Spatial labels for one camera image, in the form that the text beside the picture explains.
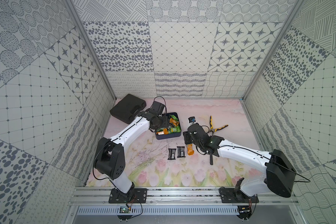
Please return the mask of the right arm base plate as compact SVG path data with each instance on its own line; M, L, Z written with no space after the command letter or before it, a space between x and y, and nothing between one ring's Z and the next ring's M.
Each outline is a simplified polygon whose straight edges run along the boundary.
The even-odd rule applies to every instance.
M241 190L235 190L233 188L221 187L218 189L222 203L258 203L257 196L249 197L245 195Z

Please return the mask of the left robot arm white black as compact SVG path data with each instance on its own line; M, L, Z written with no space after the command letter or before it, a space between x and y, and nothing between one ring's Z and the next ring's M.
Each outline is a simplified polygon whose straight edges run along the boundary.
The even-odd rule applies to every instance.
M166 114L140 112L125 129L110 138L103 137L99 140L92 169L104 174L118 191L131 195L134 186L125 173L126 150L146 131L155 132L166 128L168 124Z

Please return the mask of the white vent grille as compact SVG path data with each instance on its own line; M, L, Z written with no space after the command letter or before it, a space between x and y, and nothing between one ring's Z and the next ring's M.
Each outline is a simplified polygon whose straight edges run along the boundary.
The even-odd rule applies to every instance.
M238 215L239 209L232 205L209 205L209 206L168 206L149 205L133 206L129 210L126 206L80 206L78 215Z

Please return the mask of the black cookie packet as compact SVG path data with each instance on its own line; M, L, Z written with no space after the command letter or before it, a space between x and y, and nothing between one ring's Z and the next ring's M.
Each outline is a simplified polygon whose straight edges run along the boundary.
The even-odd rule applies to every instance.
M168 160L175 160L176 148L169 148Z
M185 158L185 147L184 146L177 147L177 158Z

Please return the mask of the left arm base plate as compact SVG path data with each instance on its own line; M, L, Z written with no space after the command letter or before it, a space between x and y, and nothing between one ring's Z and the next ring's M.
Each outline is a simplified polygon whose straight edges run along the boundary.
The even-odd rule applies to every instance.
M123 193L118 189L112 189L109 197L109 203L146 203L147 200L146 188L134 188Z

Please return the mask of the dark blue storage box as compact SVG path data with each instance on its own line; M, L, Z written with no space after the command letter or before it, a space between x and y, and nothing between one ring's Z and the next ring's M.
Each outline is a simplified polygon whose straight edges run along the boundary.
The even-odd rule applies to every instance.
M165 140L170 138L180 137L182 134L181 123L178 114L175 112L167 113L168 123L165 127L158 129L155 133L157 140Z

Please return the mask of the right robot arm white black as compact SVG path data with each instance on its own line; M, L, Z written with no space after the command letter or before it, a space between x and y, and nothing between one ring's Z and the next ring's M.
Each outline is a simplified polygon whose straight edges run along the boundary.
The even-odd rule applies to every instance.
M210 157L210 165L214 164L214 157L222 157L241 162L260 172L258 176L242 177L237 181L232 195L240 201L268 192L289 198L295 183L311 182L297 173L287 156L280 150L267 152L247 148L223 137L209 135L198 123L192 123L183 136L187 144L193 144L199 153Z

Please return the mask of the aluminium mounting rail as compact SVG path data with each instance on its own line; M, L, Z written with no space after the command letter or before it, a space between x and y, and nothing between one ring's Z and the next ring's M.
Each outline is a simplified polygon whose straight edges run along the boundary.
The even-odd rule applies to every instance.
M77 187L69 199L68 205L116 205L111 197L111 187ZM292 195L290 198L277 196L271 192L258 195L258 202L253 205L298 205L297 198ZM221 196L218 187L164 187L148 188L146 202L149 205L214 205L221 204Z

